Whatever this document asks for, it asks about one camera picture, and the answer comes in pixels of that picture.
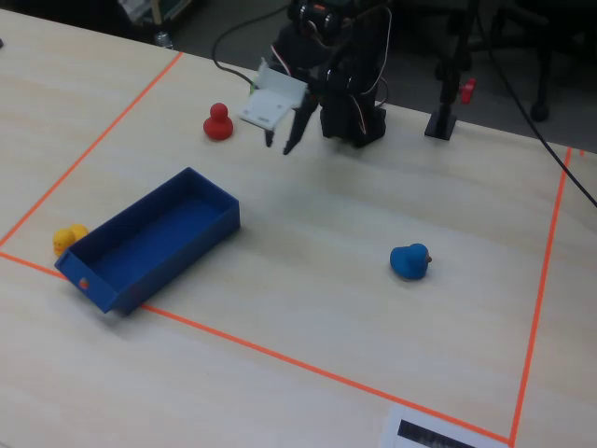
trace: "cable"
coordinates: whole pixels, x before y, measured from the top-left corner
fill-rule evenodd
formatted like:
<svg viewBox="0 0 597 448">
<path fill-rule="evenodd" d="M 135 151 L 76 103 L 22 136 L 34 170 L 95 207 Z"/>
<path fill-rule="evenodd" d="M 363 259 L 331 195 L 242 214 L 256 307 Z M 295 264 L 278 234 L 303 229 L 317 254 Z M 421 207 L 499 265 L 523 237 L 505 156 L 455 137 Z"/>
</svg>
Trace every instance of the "cable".
<svg viewBox="0 0 597 448">
<path fill-rule="evenodd" d="M 388 81 L 386 81 L 384 77 L 380 77 L 380 81 L 385 86 L 385 96 L 383 97 L 382 101 L 378 105 L 376 105 L 376 107 L 378 108 L 385 105 L 387 101 L 390 99 L 390 87 L 388 86 Z"/>
<path fill-rule="evenodd" d="M 387 38 L 387 41 L 385 43 L 385 55 L 383 56 L 382 69 L 380 70 L 380 75 L 377 77 L 377 79 L 375 80 L 375 82 L 373 83 L 373 85 L 371 86 L 371 88 L 368 91 L 364 91 L 363 93 L 361 93 L 362 95 L 367 95 L 373 89 L 375 89 L 375 86 L 377 86 L 377 83 L 380 82 L 380 79 L 382 78 L 383 69 L 385 68 L 385 64 L 388 62 L 388 51 L 390 50 L 390 34 L 392 33 L 392 18 L 393 18 L 393 16 L 392 16 L 392 11 L 390 10 L 389 7 L 385 7 L 384 9 L 388 13 L 388 15 L 390 16 L 390 19 L 388 21 L 388 38 Z"/>
<path fill-rule="evenodd" d="M 264 21 L 266 19 L 269 19 L 270 17 L 273 17 L 276 14 L 281 13 L 282 11 L 286 11 L 287 9 L 288 9 L 288 6 L 278 7 L 277 9 L 274 9 L 273 11 L 268 12 L 267 14 L 264 14 L 262 16 L 255 17 L 254 19 L 251 19 L 250 21 L 244 21 L 242 23 L 239 23 L 238 25 L 233 26 L 232 28 L 230 28 L 229 30 L 227 30 L 226 32 L 224 32 L 223 34 L 221 34 L 220 37 L 218 39 L 216 39 L 215 42 L 214 42 L 214 44 L 212 45 L 212 61 L 214 61 L 215 66 L 217 68 L 219 68 L 220 70 L 224 70 L 225 72 L 232 73 L 233 75 L 236 75 L 237 77 L 241 77 L 246 82 L 248 82 L 249 84 L 253 85 L 253 81 L 249 77 L 243 75 L 241 72 L 239 72 L 237 70 L 234 70 L 234 69 L 231 69 L 231 68 L 227 68 L 227 67 L 221 65 L 217 61 L 217 57 L 215 56 L 215 52 L 217 50 L 217 46 L 224 39 L 224 37 L 226 37 L 227 35 L 230 35 L 230 34 L 234 33 L 237 30 L 240 30 L 241 28 L 243 28 L 245 26 L 257 23 L 258 21 Z"/>
<path fill-rule="evenodd" d="M 290 77 L 292 77 L 292 75 L 290 74 L 290 69 L 288 68 L 288 65 L 286 64 L 285 60 L 282 59 L 282 56 L 280 56 L 278 54 L 278 51 L 276 51 L 276 47 L 274 47 L 273 45 L 270 45 L 270 48 L 271 48 L 271 52 L 273 53 L 273 55 L 276 57 L 278 62 L 282 65 L 282 67 L 286 71 L 286 74 L 289 75 Z"/>
<path fill-rule="evenodd" d="M 365 125 L 365 119 L 363 118 L 363 111 L 361 110 L 361 106 L 358 105 L 358 101 L 356 101 L 356 98 L 354 98 L 354 96 L 350 95 L 350 97 L 353 99 L 354 105 L 358 110 L 358 115 L 361 117 L 361 122 L 358 124 L 358 127 L 361 128 L 361 132 L 364 135 L 367 135 L 367 126 Z"/>
<path fill-rule="evenodd" d="M 481 23 L 481 17 L 480 17 L 479 11 L 477 11 L 477 26 L 479 28 L 479 33 L 481 34 L 481 39 L 483 39 L 483 43 L 487 46 L 487 48 L 489 50 L 489 58 L 493 63 L 493 67 L 495 68 L 497 75 L 502 79 L 502 82 L 506 86 L 506 90 L 508 91 L 508 93 L 510 94 L 512 99 L 514 100 L 514 103 L 516 103 L 516 106 L 522 113 L 522 116 L 524 117 L 526 122 L 531 127 L 531 130 L 533 131 L 535 136 L 539 139 L 539 141 L 543 144 L 543 146 L 546 148 L 546 150 L 549 152 L 549 154 L 551 154 L 551 157 L 553 157 L 555 159 L 555 161 L 562 167 L 562 169 L 568 175 L 568 177 L 570 177 L 570 180 L 572 180 L 575 183 L 575 185 L 578 187 L 578 189 L 580 189 L 580 191 L 582 191 L 582 193 L 585 196 L 587 196 L 587 199 L 589 199 L 589 201 L 591 201 L 591 203 L 595 207 L 597 207 L 597 201 L 595 201 L 595 198 L 593 198 L 590 195 L 590 193 L 582 186 L 582 184 L 580 182 L 578 182 L 576 177 L 570 172 L 570 170 L 566 167 L 566 165 L 562 162 L 562 160 L 558 157 L 558 155 L 555 153 L 555 151 L 551 148 L 549 143 L 543 137 L 541 132 L 539 132 L 539 130 L 536 128 L 535 124 L 533 123 L 533 120 L 531 119 L 531 117 L 529 117 L 529 114 L 527 114 L 526 110 L 524 109 L 524 106 L 521 103 L 521 100 L 519 99 L 516 92 L 514 92 L 514 88 L 512 87 L 510 82 L 507 80 L 506 74 L 504 73 L 502 66 L 499 64 L 499 62 L 493 56 L 492 35 L 490 34 L 489 39 L 487 38 L 487 35 L 485 34 L 485 30 L 483 29 L 483 24 Z"/>
</svg>

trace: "red clamp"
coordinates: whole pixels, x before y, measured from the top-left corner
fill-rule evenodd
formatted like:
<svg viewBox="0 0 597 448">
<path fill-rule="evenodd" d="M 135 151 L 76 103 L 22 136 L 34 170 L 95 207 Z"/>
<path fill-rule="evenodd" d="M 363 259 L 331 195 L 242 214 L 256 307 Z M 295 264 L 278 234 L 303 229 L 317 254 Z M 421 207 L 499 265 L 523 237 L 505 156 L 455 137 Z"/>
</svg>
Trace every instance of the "red clamp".
<svg viewBox="0 0 597 448">
<path fill-rule="evenodd" d="M 470 104 L 470 100 L 473 98 L 473 91 L 475 91 L 476 85 L 477 80 L 472 77 L 466 82 L 464 86 L 460 86 L 460 95 L 463 105 Z"/>
</svg>

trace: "black stand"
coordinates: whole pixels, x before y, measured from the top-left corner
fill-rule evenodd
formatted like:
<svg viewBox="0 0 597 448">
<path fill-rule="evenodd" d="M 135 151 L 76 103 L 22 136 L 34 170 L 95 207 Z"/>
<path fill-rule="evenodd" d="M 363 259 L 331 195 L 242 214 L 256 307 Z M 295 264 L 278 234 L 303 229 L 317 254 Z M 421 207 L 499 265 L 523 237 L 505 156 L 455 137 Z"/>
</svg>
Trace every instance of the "black stand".
<svg viewBox="0 0 597 448">
<path fill-rule="evenodd" d="M 465 58 L 468 56 L 468 39 L 473 31 L 477 11 L 479 10 L 479 0 L 468 0 L 466 7 L 465 22 L 458 36 L 458 46 L 454 56 L 447 60 L 444 65 L 443 85 L 439 101 L 441 105 L 439 110 L 431 115 L 431 119 L 425 129 L 425 135 L 428 137 L 450 140 L 451 133 L 454 130 L 456 116 L 451 112 L 451 105 L 456 101 L 460 93 L 461 69 Z"/>
</svg>

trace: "blue rubber duck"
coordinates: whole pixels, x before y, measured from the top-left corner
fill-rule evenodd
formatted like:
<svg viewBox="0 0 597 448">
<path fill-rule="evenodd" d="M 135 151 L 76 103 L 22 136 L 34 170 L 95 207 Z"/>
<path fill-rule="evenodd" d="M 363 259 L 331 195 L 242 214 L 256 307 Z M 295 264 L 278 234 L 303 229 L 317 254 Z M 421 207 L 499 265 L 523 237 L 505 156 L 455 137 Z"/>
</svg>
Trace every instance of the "blue rubber duck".
<svg viewBox="0 0 597 448">
<path fill-rule="evenodd" d="M 420 280 L 425 277 L 430 262 L 427 247 L 419 244 L 397 247 L 390 255 L 390 264 L 394 272 L 408 280 Z"/>
</svg>

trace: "chair leg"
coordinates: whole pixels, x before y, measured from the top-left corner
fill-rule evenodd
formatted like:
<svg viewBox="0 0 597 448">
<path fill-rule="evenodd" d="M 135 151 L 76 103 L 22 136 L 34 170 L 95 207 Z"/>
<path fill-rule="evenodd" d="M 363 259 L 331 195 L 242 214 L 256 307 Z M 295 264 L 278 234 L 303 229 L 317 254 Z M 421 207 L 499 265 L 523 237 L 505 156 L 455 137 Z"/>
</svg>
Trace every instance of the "chair leg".
<svg viewBox="0 0 597 448">
<path fill-rule="evenodd" d="M 534 121 L 545 121 L 549 117 L 548 107 L 548 81 L 549 74 L 551 72 L 551 46 L 549 44 L 549 33 L 543 42 L 540 44 L 538 49 L 539 56 L 539 88 L 537 92 L 537 100 L 531 107 L 531 118 Z"/>
</svg>

